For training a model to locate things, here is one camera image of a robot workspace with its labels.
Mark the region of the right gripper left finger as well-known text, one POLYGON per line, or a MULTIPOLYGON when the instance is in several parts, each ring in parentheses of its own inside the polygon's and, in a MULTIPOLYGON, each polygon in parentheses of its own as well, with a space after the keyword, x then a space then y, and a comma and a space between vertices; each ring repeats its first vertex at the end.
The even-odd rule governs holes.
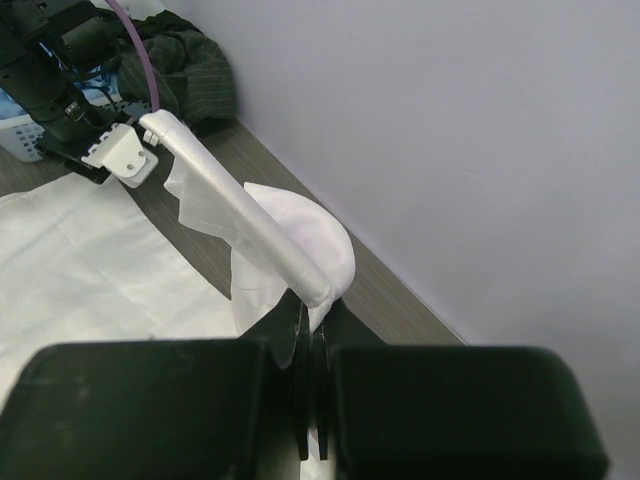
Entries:
POLYGON ((38 351, 1 413, 5 479, 296 479, 306 455, 292 292, 235 339, 38 351))

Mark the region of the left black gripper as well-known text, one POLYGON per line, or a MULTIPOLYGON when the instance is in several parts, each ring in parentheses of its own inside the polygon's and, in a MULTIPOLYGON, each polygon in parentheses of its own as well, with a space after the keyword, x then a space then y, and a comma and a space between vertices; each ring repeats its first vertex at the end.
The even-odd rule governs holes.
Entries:
POLYGON ((143 128, 135 118, 123 112, 100 107, 90 108, 89 112, 81 116, 77 122, 68 117, 60 117, 52 122, 41 122, 39 125, 44 132, 37 140, 37 151, 43 158, 58 162, 71 172, 100 185, 108 177, 115 176, 104 168, 84 164, 81 157, 114 123, 131 125, 138 133, 143 145, 156 155, 154 147, 144 140, 143 128))

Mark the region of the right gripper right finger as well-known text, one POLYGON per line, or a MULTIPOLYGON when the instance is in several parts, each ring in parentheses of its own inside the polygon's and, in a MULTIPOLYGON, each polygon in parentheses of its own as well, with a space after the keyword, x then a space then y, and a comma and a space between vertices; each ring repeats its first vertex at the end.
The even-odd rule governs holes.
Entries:
POLYGON ((526 346, 391 345, 343 303, 314 333, 320 455, 334 479, 603 479, 579 383, 526 346))

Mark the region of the white long sleeve shirt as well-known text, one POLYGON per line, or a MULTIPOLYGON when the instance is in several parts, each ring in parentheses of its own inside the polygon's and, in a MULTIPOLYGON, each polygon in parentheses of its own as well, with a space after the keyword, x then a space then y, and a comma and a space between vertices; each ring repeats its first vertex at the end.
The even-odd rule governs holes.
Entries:
POLYGON ((294 293, 316 327, 355 274, 349 235, 309 199, 239 184, 168 114, 175 155, 143 187, 69 174, 1 200, 1 413, 26 363, 64 343, 235 339, 294 293))

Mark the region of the grey plastic basket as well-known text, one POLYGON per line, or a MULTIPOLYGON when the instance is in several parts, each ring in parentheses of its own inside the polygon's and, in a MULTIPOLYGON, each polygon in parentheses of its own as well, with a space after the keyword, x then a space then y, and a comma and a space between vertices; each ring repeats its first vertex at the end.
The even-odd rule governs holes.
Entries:
MULTIPOLYGON (((115 95, 113 99, 114 104, 111 104, 104 96, 92 99, 90 103, 96 107, 123 112, 135 119, 150 109, 150 105, 145 102, 129 102, 123 100, 119 95, 115 95)), ((43 132, 44 129, 27 114, 2 119, 1 147, 22 162, 37 162, 41 159, 41 155, 37 152, 35 144, 43 132)))

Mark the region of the black shirt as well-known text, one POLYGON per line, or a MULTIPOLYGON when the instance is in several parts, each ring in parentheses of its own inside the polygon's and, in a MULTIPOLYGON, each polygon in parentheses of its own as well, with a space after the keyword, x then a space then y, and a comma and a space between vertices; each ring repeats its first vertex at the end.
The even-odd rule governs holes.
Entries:
MULTIPOLYGON (((121 60, 115 74, 119 95, 150 105, 144 70, 124 26, 109 9, 101 9, 100 15, 119 44, 121 60)), ((236 118, 234 76, 215 41, 169 10, 142 21, 134 19, 133 24, 153 67, 161 109, 196 129, 236 118)))

